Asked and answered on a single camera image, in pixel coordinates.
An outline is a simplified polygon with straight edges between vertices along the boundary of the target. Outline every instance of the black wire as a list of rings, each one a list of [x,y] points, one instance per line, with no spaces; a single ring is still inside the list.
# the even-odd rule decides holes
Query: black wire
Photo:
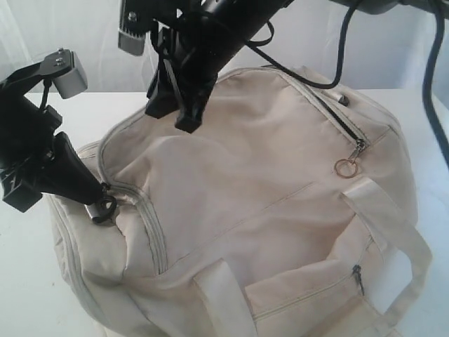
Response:
[[[422,86],[422,102],[426,110],[432,130],[434,131],[436,140],[440,145],[446,164],[449,168],[449,142],[441,122],[436,114],[434,103],[432,102],[432,82],[434,80],[436,61],[443,45],[445,23],[441,0],[428,0],[432,12],[434,12],[436,20],[436,34],[434,44],[431,48],[429,60],[427,61],[426,72],[424,75],[424,83]]]
[[[48,93],[50,93],[51,84],[52,84],[52,82],[50,79],[44,79],[43,95],[42,95],[42,101],[41,101],[41,106],[39,107],[39,111],[43,111],[45,109],[45,107],[47,106]]]
[[[285,72],[286,74],[290,75],[294,79],[308,85],[313,86],[314,88],[319,89],[332,89],[335,88],[342,79],[342,73],[343,73],[343,64],[344,64],[344,50],[346,47],[346,38],[347,38],[347,32],[349,29],[349,23],[351,22],[352,16],[354,15],[357,8],[361,5],[361,3],[364,0],[355,0],[355,2],[349,7],[349,10],[347,11],[346,15],[344,16],[344,20],[342,23],[342,29],[340,31],[340,40],[338,44],[338,57],[337,57],[337,70],[335,72],[335,78],[330,84],[322,84],[322,83],[316,83],[314,81],[310,81],[309,79],[306,79],[305,77],[300,76],[299,74],[296,74],[295,72],[291,71],[287,67],[284,67],[281,63],[277,62],[275,59],[273,59],[271,56],[267,55],[265,52],[261,51],[257,46],[254,46],[253,42],[247,41],[237,33],[235,33],[231,28],[226,26],[224,23],[219,21],[214,15],[212,15],[209,12],[205,11],[198,11],[195,12],[195,14],[202,15],[204,17],[207,17],[211,20],[213,20],[217,25],[221,26],[221,28],[227,30],[235,39],[238,39],[242,41],[249,49],[257,53],[260,57],[264,58],[267,62],[271,63],[273,66],[281,70],[282,72]]]
[[[263,41],[249,41],[249,43],[252,44],[254,47],[263,47],[263,46],[266,46],[267,44],[269,44],[271,41],[273,41],[274,26],[270,21],[267,22],[267,26],[268,26],[269,32],[271,34],[268,39],[263,40]]]

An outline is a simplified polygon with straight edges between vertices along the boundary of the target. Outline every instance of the canvas bag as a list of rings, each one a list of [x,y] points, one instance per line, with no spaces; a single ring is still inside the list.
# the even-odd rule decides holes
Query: canvas bag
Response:
[[[62,276],[103,336],[395,336],[431,252],[388,111],[268,68],[224,75],[193,135],[144,110],[79,152],[119,201],[106,226],[48,198]],[[381,315],[364,293],[392,247],[413,279]]]

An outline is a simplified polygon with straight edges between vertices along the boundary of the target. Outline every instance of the metal ring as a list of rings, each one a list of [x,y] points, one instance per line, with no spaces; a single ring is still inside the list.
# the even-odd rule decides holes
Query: metal ring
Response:
[[[345,175],[345,174],[341,173],[341,171],[340,171],[340,167],[342,166],[342,164],[346,164],[346,163],[348,163],[349,165],[354,167],[354,172],[350,175]],[[354,178],[355,176],[357,176],[357,174],[358,174],[358,164],[354,160],[341,159],[335,163],[334,170],[339,177],[344,178],[344,179],[351,179],[351,178]]]

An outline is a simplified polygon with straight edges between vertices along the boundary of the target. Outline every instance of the white wall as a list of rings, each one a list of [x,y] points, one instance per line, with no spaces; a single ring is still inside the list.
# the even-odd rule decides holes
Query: white wall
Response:
[[[345,11],[327,0],[296,0],[273,19],[276,36],[265,50],[289,67],[307,65],[332,77]],[[154,73],[157,59],[150,48],[145,57],[135,58],[116,47],[119,0],[0,0],[0,22],[3,77],[59,46],[79,54],[90,91],[146,91]],[[431,15],[406,6],[378,16],[357,13],[349,30],[344,83],[354,88],[419,86],[433,27]],[[435,91],[449,104],[448,61],[447,43]],[[263,64],[245,49],[227,69]]]

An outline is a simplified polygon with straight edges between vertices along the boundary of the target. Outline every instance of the metal zipper pull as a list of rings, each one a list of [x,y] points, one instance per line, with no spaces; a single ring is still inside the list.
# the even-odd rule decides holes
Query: metal zipper pull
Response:
[[[365,287],[363,286],[363,282],[362,282],[362,267],[361,267],[361,265],[355,265],[352,268],[352,274],[356,278],[356,282],[360,286],[360,289],[362,290],[362,296],[365,296]]]
[[[357,176],[359,167],[357,164],[357,158],[360,156],[360,154],[365,151],[366,149],[366,143],[363,139],[357,139],[356,149],[351,153],[351,155],[347,159],[341,159],[337,161],[334,165],[334,170],[336,174],[344,179],[351,179],[355,176]],[[350,166],[353,169],[351,170],[351,173],[345,174],[342,172],[343,166]]]

